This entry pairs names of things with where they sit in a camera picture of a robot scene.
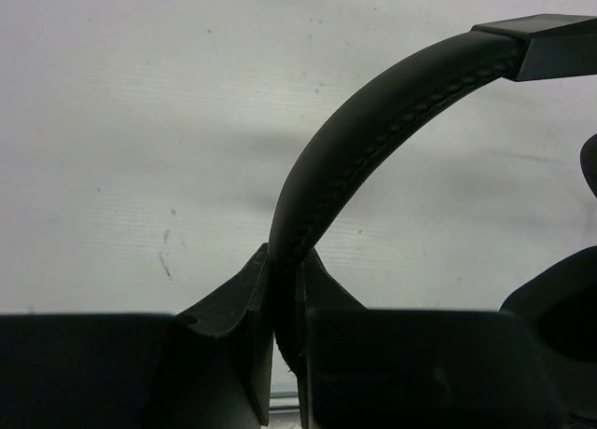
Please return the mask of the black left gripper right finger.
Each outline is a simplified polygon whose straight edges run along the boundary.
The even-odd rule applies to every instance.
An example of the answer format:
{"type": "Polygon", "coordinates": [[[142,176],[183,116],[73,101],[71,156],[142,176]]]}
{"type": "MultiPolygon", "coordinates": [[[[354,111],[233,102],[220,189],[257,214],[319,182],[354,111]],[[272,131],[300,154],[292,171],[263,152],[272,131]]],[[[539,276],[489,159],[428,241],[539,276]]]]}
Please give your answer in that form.
{"type": "Polygon", "coordinates": [[[498,311],[369,309],[310,253],[297,273],[306,428],[563,428],[535,340],[498,311]]]}

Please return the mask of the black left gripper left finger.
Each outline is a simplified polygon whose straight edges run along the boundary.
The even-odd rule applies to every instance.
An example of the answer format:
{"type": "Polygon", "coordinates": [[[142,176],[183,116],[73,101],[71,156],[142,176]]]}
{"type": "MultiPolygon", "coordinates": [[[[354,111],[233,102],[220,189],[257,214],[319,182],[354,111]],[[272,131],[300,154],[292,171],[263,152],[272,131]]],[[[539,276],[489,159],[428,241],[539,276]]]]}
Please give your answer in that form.
{"type": "Polygon", "coordinates": [[[267,250],[179,314],[1,319],[5,428],[258,428],[269,420],[267,250]]]}

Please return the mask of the black over-ear headphones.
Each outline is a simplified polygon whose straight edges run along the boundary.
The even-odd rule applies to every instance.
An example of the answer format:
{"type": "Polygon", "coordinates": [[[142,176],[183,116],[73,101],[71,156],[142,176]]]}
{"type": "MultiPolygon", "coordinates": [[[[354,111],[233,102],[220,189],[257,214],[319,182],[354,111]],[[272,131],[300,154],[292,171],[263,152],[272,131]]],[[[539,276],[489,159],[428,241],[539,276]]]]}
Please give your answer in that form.
{"type": "MultiPolygon", "coordinates": [[[[298,270],[365,180],[432,118],[496,79],[524,82],[595,72],[592,16],[539,14],[478,24],[384,71],[326,121],[285,180],[269,236],[275,338],[297,381],[298,270]]],[[[532,334],[568,419],[563,428],[594,427],[595,248],[523,284],[498,312],[519,318],[532,334]]]]}

